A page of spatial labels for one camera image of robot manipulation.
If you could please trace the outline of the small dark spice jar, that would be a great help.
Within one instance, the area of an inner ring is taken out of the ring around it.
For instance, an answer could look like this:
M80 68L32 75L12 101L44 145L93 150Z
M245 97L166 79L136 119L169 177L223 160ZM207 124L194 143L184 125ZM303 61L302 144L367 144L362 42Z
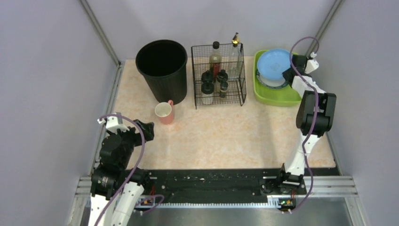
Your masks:
M229 84L226 81L222 81L220 83L220 91L219 91L220 98L226 98L228 86Z

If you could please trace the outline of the dark sauce bottle black cap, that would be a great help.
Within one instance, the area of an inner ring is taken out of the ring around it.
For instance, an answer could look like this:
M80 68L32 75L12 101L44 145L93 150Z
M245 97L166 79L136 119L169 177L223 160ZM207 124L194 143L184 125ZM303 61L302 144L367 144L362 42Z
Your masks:
M221 70L221 61L222 61L222 56L220 54L220 43L218 41L214 41L212 44L212 53L209 57L209 63L210 63L210 72L213 75L213 79L216 80L217 75L219 74Z

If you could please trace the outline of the spice jar black lid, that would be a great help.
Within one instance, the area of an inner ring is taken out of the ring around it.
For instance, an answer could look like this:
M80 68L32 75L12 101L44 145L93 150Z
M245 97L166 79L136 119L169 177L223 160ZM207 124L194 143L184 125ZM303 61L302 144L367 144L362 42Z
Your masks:
M221 69L218 75L216 76L216 81L219 83L228 81L228 74L224 69Z
M211 82L204 82L201 85L201 101L205 105L212 104L214 101L214 85Z
M214 81L213 74L207 70L201 75L201 82L202 83L212 83Z

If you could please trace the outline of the blue plastic plate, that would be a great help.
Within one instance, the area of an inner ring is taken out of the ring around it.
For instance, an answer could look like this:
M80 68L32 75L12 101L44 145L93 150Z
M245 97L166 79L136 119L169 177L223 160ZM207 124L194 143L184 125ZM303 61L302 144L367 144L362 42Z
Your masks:
M283 72L291 67L289 51L274 48L265 51L257 60L257 70L263 78L281 80Z

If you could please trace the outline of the clear glass bottle gold cap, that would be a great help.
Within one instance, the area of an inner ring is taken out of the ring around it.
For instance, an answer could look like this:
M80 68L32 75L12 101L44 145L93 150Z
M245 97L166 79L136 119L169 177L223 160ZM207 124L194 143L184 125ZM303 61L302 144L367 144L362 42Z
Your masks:
M229 79L236 79L240 76L240 70L242 66L241 58L242 58L242 53L241 53L241 47L242 44L239 40L239 33L236 32L235 35L232 38L231 41L231 48L229 52L229 60L228 60L228 66L229 66Z

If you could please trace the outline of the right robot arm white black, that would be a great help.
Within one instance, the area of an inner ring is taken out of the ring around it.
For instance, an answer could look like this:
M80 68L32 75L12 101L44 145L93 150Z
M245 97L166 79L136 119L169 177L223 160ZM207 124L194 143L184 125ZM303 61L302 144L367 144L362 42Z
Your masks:
M336 94L321 89L310 73L319 64L315 54L310 57L294 54L291 66L283 73L289 86L301 97L295 124L299 130L297 145L282 165L277 187L282 194L291 194L301 187L304 172L309 169L308 157L319 139L331 130L336 104Z

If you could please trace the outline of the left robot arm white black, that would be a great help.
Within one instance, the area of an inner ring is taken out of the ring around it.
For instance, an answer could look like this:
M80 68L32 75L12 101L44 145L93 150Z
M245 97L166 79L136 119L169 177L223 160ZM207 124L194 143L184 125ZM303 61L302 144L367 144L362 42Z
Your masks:
M91 175L88 225L125 226L150 180L143 169L128 170L128 163L135 147L143 148L154 139L154 123L134 120L134 126L127 127L117 113L97 121L108 135L102 140L99 165Z

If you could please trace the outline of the pink ceramic mug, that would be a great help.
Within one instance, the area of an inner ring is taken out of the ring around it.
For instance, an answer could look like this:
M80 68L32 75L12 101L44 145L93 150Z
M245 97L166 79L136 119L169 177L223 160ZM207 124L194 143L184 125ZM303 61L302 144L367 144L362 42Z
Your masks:
M174 102L168 100L167 102L161 102L156 105L154 112L162 124L171 124L174 120Z

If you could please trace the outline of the white plate with blue rim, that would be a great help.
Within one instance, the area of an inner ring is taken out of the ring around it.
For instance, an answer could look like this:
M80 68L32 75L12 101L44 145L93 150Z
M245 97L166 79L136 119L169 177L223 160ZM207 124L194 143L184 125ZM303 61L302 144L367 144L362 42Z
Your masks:
M284 78L279 80L271 80L262 76L258 70L256 70L257 80L264 86L270 89L282 89L288 85L288 82Z

